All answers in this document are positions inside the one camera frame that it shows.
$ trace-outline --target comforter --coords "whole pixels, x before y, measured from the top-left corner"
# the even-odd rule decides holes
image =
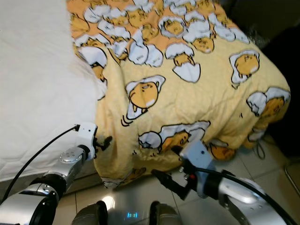
[[[98,82],[95,167],[107,187],[180,164],[202,140],[216,160],[251,148],[290,99],[280,71],[210,0],[70,0],[73,47]]]

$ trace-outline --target white bed sheet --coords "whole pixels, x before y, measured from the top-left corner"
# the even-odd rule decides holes
[[[0,181],[58,134],[94,121],[96,79],[72,48],[63,0],[0,1]],[[55,141],[23,175],[43,173],[75,144]]]

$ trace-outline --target tiled floor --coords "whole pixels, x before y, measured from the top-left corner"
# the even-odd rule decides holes
[[[231,162],[217,162],[218,171],[226,169],[238,177],[245,177],[258,183],[300,224],[300,197],[284,174],[283,165],[288,159],[277,146],[261,141],[265,159],[261,160],[253,151],[241,148]],[[293,174],[300,179],[299,172]],[[173,179],[181,184],[185,180],[179,172],[172,173]],[[80,209],[104,199],[109,210],[109,224],[147,225],[150,205],[154,200],[167,203],[180,214],[185,225],[237,225],[239,224],[217,201],[200,199],[191,192],[185,201],[163,187],[154,177],[141,178],[117,190],[108,190],[102,186],[76,192],[62,198],[57,208],[54,225],[69,225]],[[128,218],[129,214],[137,218]]]

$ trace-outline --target black wire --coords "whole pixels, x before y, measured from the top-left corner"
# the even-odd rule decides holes
[[[196,167],[197,171],[203,172],[203,173],[209,173],[209,174],[214,174],[216,176],[220,176],[229,180],[232,180],[238,184],[241,184],[242,186],[248,188],[249,190],[253,191],[256,193],[258,196],[260,196],[262,199],[264,199],[267,203],[270,204],[270,206],[273,207],[273,209],[282,217],[282,219],[287,223],[287,224],[292,224],[292,225],[297,225],[297,223],[291,218],[291,216],[276,202],[274,201],[270,196],[267,194],[263,194],[260,191],[258,191],[255,187],[251,186],[250,184],[247,184],[246,182],[233,177],[228,174],[220,173],[214,170],[208,170],[208,169],[203,169],[203,168],[198,168]]]
[[[263,147],[259,142],[257,142],[257,145],[254,147],[253,151],[259,159],[264,160],[266,158],[266,153],[264,152]]]
[[[26,163],[25,165],[21,168],[21,170],[17,173],[17,175],[14,177],[14,179],[10,182],[4,196],[2,199],[2,202],[4,202],[9,195],[9,192],[11,191],[13,185],[15,184],[15,182],[17,181],[17,179],[19,178],[19,176],[22,174],[22,172],[26,169],[26,167],[32,162],[32,160],[34,160],[42,151],[44,151],[50,144],[52,144],[54,141],[56,141],[58,138],[60,138],[61,136],[63,136],[64,134],[66,134],[67,132],[75,129],[75,128],[79,128],[79,125],[76,125],[72,128],[70,128],[69,130],[66,130],[65,132],[61,133],[60,135],[58,135],[57,137],[53,138],[48,144],[46,144],[44,147],[41,148],[40,151],[38,151],[33,157],[31,157]]]

